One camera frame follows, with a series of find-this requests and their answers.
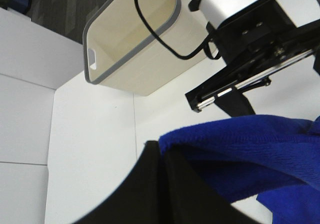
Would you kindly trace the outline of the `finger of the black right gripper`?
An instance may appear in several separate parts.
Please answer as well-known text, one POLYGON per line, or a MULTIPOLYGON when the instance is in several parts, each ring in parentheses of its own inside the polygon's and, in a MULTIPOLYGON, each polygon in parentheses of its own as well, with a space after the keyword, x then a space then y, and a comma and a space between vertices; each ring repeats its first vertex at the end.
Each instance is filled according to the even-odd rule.
POLYGON ((215 105, 230 117, 240 117, 247 115, 255 115, 249 100, 238 90, 231 91, 218 97, 215 105))

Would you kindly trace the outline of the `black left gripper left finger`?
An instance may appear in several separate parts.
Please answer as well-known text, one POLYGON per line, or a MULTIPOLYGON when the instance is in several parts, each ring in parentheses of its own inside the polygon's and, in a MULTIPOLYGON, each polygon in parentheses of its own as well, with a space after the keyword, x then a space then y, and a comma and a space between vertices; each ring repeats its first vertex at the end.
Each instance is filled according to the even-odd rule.
POLYGON ((165 167, 159 143, 148 141, 116 190, 76 224, 163 224, 165 167))

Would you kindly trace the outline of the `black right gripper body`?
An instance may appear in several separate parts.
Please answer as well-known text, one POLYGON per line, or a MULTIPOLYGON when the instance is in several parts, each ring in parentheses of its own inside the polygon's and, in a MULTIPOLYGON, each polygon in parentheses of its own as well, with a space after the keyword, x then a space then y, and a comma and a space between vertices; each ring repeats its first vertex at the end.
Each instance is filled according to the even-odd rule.
POLYGON ((319 20, 296 26, 275 0, 262 0, 230 22, 206 29, 225 67, 185 96, 194 112, 215 104, 218 97, 238 90, 243 95, 267 86, 270 76, 316 54, 320 45, 319 20))

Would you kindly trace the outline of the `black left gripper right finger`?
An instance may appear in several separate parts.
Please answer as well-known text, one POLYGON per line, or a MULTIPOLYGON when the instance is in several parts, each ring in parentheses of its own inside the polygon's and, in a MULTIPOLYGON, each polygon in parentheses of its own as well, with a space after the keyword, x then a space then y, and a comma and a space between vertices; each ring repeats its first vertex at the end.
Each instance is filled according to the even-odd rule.
POLYGON ((257 224, 232 207, 173 148, 164 155, 173 221, 176 224, 257 224))

